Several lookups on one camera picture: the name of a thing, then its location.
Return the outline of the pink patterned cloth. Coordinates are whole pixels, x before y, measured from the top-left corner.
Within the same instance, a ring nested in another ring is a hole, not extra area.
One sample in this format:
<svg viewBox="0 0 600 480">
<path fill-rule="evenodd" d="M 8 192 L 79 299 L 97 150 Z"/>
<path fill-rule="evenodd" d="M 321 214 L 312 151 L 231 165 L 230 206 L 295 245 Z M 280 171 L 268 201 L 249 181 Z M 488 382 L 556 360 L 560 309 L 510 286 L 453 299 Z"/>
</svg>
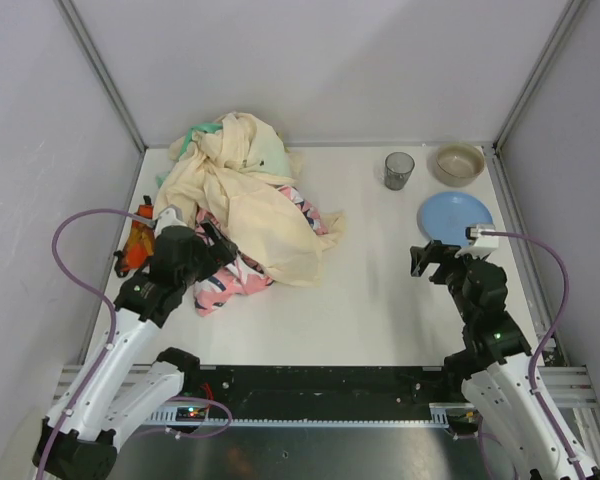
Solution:
<svg viewBox="0 0 600 480">
<path fill-rule="evenodd" d="M 275 186 L 275 189 L 296 206 L 317 236 L 329 232 L 326 218 L 295 187 L 280 185 Z M 231 297 L 259 293 L 273 283 L 274 280 L 264 272 L 260 264 L 238 252 L 234 261 L 193 285 L 194 307 L 199 316 L 208 316 L 223 307 Z"/>
</svg>

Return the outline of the cream yellow cloth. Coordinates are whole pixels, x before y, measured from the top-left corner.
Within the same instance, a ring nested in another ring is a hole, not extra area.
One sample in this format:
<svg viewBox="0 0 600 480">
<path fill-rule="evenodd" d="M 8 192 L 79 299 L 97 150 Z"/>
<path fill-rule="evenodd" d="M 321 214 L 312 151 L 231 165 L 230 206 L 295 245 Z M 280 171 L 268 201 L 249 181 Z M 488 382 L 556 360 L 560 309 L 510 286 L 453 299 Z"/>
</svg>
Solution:
<svg viewBox="0 0 600 480">
<path fill-rule="evenodd" d="M 257 118 L 228 113 L 216 122 L 225 122 L 229 115 Z M 218 166 L 201 152 L 175 161 L 171 145 L 168 155 L 174 166 L 156 196 L 156 211 L 177 206 L 183 220 L 193 225 L 198 212 L 206 210 L 239 251 L 260 264 L 273 280 L 299 287 L 319 284 L 323 253 L 339 242 L 346 222 L 341 212 L 325 214 L 329 232 L 317 236 L 296 206 L 275 189 L 295 185 L 302 168 L 298 155 L 285 148 L 292 177 L 279 177 Z"/>
</svg>

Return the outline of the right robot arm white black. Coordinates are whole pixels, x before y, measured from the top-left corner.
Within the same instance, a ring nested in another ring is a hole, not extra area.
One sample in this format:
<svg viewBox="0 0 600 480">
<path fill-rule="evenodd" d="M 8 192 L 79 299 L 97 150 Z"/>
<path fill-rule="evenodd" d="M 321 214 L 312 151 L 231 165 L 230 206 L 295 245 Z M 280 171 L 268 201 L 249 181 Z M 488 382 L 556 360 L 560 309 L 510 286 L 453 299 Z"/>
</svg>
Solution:
<svg viewBox="0 0 600 480">
<path fill-rule="evenodd" d="M 600 479 L 541 379 L 521 328 L 506 309 L 505 271 L 437 240 L 410 249 L 411 274 L 436 267 L 464 323 L 463 350 L 444 360 L 454 386 L 486 421 L 522 479 Z"/>
</svg>

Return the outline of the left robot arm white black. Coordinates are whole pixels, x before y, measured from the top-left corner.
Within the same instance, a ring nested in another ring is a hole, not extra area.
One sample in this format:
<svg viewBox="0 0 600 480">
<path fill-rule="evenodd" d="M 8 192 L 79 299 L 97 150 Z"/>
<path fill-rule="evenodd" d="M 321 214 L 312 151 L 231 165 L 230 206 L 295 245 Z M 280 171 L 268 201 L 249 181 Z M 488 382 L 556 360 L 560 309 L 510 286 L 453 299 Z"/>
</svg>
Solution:
<svg viewBox="0 0 600 480">
<path fill-rule="evenodd" d="M 175 347 L 161 352 L 144 378 L 119 392 L 136 357 L 161 332 L 188 288 L 234 261 L 237 247 L 216 226 L 180 220 L 156 225 L 154 253 L 108 306 L 111 323 L 98 352 L 82 366 L 42 421 L 32 462 L 36 476 L 105 479 L 129 437 L 158 407 L 189 390 L 199 359 Z"/>
</svg>

